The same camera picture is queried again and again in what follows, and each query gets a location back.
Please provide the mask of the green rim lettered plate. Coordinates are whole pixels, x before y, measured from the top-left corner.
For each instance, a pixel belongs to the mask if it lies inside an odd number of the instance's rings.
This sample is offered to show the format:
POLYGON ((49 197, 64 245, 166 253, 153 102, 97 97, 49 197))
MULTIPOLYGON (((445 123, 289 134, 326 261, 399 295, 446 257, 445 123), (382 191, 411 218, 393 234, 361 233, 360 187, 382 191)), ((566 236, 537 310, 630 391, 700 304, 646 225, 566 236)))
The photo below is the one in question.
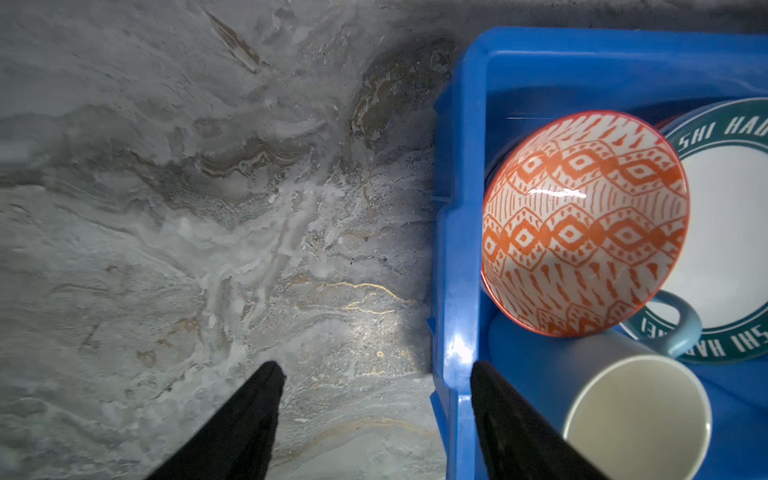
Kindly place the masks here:
POLYGON ((663 288, 703 324, 682 359, 715 365, 760 357, 767 352, 767 100, 700 107, 661 132, 684 167, 691 210, 663 288))

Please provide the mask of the light blue ceramic mug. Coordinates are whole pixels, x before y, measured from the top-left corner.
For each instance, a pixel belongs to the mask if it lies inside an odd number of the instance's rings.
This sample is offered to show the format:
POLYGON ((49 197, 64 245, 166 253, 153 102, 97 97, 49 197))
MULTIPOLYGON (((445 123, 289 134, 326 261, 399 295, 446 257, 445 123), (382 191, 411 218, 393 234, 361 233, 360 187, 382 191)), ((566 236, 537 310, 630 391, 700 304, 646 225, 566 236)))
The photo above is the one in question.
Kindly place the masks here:
POLYGON ((701 337, 700 317, 667 291, 653 300, 680 319, 670 333, 651 339, 614 330, 548 337, 503 313, 488 329, 493 366, 610 479, 691 479, 711 440, 709 397, 678 360, 701 337))

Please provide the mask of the orange patterned ceramic bowl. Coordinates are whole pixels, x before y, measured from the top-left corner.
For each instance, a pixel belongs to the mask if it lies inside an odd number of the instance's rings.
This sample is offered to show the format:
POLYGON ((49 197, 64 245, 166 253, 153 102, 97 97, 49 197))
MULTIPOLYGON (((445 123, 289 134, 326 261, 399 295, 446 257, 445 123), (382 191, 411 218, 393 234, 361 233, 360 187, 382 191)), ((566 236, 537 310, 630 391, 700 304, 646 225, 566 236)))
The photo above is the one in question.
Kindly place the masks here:
POLYGON ((483 200, 483 288, 523 328, 581 337, 637 313, 685 242, 682 163, 647 122, 616 111, 559 118, 502 161, 483 200))

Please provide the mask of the blue plastic bin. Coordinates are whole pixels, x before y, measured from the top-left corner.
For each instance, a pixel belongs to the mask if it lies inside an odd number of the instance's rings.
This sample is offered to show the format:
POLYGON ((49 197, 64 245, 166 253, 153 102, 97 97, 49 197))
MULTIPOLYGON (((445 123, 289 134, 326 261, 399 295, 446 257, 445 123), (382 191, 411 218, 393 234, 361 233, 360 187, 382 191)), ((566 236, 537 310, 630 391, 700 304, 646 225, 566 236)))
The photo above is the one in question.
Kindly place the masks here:
POLYGON ((488 355, 496 312, 480 279, 487 164, 574 112, 619 110, 657 124, 766 92, 763 35, 496 27, 470 45, 434 105, 431 402, 448 478, 487 475, 470 392, 472 365, 488 355))

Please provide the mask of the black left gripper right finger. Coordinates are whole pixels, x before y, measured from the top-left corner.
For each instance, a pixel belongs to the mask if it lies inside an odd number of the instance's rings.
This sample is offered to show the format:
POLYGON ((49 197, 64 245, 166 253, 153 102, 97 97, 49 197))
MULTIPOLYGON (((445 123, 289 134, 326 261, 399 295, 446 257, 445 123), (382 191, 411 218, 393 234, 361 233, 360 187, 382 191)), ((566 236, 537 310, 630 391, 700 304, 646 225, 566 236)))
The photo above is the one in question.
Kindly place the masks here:
POLYGON ((484 360, 470 386, 479 444, 491 479, 603 479, 600 472, 484 360))

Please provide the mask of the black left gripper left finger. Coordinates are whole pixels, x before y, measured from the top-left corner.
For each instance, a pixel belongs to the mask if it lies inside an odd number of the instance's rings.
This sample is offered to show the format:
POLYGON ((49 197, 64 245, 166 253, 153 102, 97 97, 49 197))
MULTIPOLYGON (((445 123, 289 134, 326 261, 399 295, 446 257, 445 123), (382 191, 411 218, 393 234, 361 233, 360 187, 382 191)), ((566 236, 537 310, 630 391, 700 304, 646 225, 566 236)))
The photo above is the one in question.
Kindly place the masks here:
POLYGON ((151 479, 263 479, 269 467, 286 376, 268 361, 151 479))

